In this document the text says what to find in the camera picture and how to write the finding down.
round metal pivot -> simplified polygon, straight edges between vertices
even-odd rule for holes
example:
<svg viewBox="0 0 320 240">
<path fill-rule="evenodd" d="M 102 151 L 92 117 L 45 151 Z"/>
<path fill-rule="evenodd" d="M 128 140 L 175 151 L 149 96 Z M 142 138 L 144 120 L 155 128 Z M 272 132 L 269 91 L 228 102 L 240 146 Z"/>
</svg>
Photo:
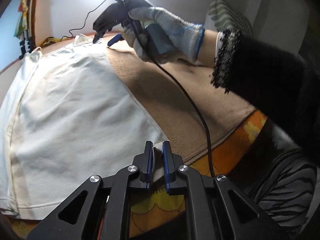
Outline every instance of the round metal pivot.
<svg viewBox="0 0 320 240">
<path fill-rule="evenodd" d="M 91 182 L 98 182 L 100 180 L 100 177 L 98 175 L 93 175 L 90 177 Z"/>
<path fill-rule="evenodd" d="M 135 165 L 130 165 L 130 166 L 128 167 L 128 171 L 130 171 L 130 172 L 135 172 L 137 169 L 138 169 L 138 167 L 135 166 Z"/>
<path fill-rule="evenodd" d="M 226 181 L 227 177 L 224 176 L 223 174 L 219 174 L 216 176 L 216 179 L 217 179 L 217 181 L 224 182 L 224 181 Z"/>
<path fill-rule="evenodd" d="M 186 165 L 181 165 L 181 166 L 179 166 L 179 171 L 187 171 L 187 170 L 189 170 L 189 168 L 188 168 L 188 166 L 186 166 Z"/>
</svg>

knit work glove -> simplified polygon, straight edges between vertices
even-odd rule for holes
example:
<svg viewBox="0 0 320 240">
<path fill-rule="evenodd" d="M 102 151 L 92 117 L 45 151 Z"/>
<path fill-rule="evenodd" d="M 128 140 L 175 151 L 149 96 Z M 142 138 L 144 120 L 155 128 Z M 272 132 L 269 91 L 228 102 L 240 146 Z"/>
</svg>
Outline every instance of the knit work glove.
<svg viewBox="0 0 320 240">
<path fill-rule="evenodd" d="M 134 20 L 139 20 L 142 25 L 144 22 L 150 21 L 159 24 L 172 44 L 177 48 L 176 55 L 171 55 L 162 60 L 161 63 L 174 61 L 178 58 L 186 58 L 190 62 L 194 62 L 197 59 L 204 35 L 203 25 L 186 22 L 166 9 L 159 7 L 135 8 L 129 12 L 129 16 Z M 139 58 L 143 61 L 149 61 L 131 28 L 124 27 L 122 36 L 129 46 L 134 48 Z M 139 39 L 144 46 L 148 42 L 145 34 L 140 34 Z"/>
</svg>

black jacket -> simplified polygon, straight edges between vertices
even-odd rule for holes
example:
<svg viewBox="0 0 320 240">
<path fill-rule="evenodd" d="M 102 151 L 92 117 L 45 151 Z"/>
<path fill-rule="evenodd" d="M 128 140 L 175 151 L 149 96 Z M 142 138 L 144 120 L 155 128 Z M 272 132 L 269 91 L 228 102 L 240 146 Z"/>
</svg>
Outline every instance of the black jacket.
<svg viewBox="0 0 320 240">
<path fill-rule="evenodd" d="M 226 30 L 212 84 L 249 101 L 320 165 L 320 80 L 294 55 Z"/>
</svg>

green and white striped pillow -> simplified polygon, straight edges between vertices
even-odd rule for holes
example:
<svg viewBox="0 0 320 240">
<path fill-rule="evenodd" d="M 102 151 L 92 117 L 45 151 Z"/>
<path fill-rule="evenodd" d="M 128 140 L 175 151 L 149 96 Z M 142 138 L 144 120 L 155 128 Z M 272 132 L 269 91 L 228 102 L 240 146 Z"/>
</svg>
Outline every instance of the green and white striped pillow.
<svg viewBox="0 0 320 240">
<path fill-rule="evenodd" d="M 253 36 L 249 20 L 237 10 L 232 9 L 225 0 L 213 0 L 208 15 L 218 32 L 225 29 L 240 29 L 247 36 Z"/>
</svg>

thin black wire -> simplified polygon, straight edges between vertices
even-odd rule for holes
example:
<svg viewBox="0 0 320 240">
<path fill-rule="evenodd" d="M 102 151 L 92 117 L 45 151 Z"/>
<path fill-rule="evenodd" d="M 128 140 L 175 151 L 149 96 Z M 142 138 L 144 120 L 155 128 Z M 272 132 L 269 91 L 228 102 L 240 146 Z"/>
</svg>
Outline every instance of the thin black wire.
<svg viewBox="0 0 320 240">
<path fill-rule="evenodd" d="M 148 50 L 145 48 L 145 46 L 142 44 L 140 38 L 139 38 L 139 35 L 138 35 L 138 32 L 131 20 L 131 18 L 129 17 L 129 13 L 128 13 L 128 10 L 125 6 L 125 2 L 123 1 L 124 3 L 124 7 L 127 11 L 127 14 L 128 14 L 128 19 L 129 19 L 129 22 L 130 24 L 132 25 L 132 29 L 133 29 L 133 32 L 134 32 L 134 35 L 136 36 L 140 46 L 142 47 L 142 49 L 145 51 L 145 53 L 147 54 L 147 56 L 151 59 L 151 61 L 157 65 L 163 72 L 165 72 L 170 78 L 172 78 L 172 80 L 178 85 L 178 87 L 181 89 L 181 91 L 184 93 L 184 95 L 187 97 L 187 99 L 189 100 L 189 102 L 191 103 L 191 105 L 193 106 L 194 110 L 196 111 L 196 113 L 198 114 L 201 122 L 202 122 L 202 125 L 204 126 L 204 130 L 205 130 L 205 134 L 207 136 L 207 147 L 208 147 L 208 163 L 209 163 L 209 170 L 210 170 L 210 175 L 211 177 L 214 177 L 215 174 L 214 174 L 214 170 L 213 170 L 213 167 L 215 167 L 217 169 L 216 166 L 213 165 L 212 163 L 212 154 L 211 154 L 211 140 L 210 140 L 210 132 L 209 132 L 209 129 L 208 129 L 208 126 L 207 126 L 207 123 L 205 122 L 201 112 L 199 111 L 198 107 L 196 106 L 196 104 L 193 102 L 193 100 L 191 99 L 191 97 L 188 95 L 187 91 L 183 88 L 183 86 L 179 83 L 178 80 L 176 80 L 176 78 L 174 76 L 172 76 L 168 71 L 166 71 L 163 67 L 161 67 L 155 60 L 154 58 L 149 54 Z"/>
<path fill-rule="evenodd" d="M 81 28 L 76 28 L 76 29 L 71 29 L 71 30 L 69 30 L 69 33 L 71 34 L 71 37 L 62 36 L 60 42 L 62 41 L 63 38 L 74 38 L 73 33 L 72 33 L 71 31 L 82 30 L 82 29 L 85 27 L 85 23 L 87 22 L 87 18 L 88 18 L 88 16 L 89 16 L 89 14 L 92 13 L 92 12 L 94 12 L 96 9 L 98 9 L 105 1 L 106 1 L 106 0 L 104 0 L 101 4 L 99 4 L 94 10 L 88 12 L 87 17 L 86 17 L 85 20 L 84 20 L 84 24 L 83 24 L 83 26 L 82 26 Z"/>
</svg>

